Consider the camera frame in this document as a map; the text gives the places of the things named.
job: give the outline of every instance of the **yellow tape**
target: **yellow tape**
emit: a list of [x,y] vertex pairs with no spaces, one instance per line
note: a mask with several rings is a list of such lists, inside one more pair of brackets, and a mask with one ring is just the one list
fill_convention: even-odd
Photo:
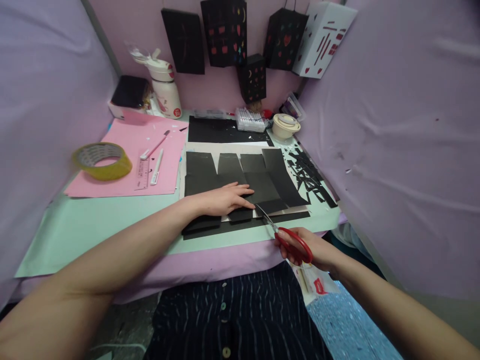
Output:
[[[95,166],[100,160],[118,158],[113,164]],[[97,142],[82,146],[72,155],[73,162],[94,179],[110,181],[123,178],[132,170],[132,162],[121,146],[111,142]]]

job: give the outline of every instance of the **paper lantern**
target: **paper lantern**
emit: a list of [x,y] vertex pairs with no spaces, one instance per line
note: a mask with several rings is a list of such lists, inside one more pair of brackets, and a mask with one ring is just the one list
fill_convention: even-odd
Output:
[[260,54],[248,56],[246,65],[237,68],[241,97],[245,104],[267,97],[267,71],[265,59]]
[[205,74],[200,16],[162,9],[161,16],[177,73]]
[[320,79],[357,11],[332,2],[310,3],[305,32],[293,72],[301,77]]
[[270,16],[263,48],[267,68],[292,70],[308,18],[285,8]]
[[247,3],[243,0],[200,2],[208,58],[213,67],[247,62]]

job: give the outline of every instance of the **ruler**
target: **ruler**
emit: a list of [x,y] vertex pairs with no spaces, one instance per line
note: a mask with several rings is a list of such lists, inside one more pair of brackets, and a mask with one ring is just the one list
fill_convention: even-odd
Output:
[[141,160],[139,156],[137,159],[135,190],[143,190],[149,187],[150,158]]

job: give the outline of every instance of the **red heart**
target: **red heart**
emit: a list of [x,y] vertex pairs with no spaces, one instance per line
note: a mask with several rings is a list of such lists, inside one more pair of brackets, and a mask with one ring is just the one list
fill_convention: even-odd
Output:
[[290,44],[290,40],[292,39],[292,36],[291,35],[285,35],[283,37],[283,44],[285,46],[288,46]]

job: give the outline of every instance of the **navy striped clothing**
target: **navy striped clothing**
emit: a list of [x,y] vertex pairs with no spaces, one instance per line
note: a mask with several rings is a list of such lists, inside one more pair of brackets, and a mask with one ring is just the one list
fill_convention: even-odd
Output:
[[286,261],[163,292],[145,359],[332,359]]

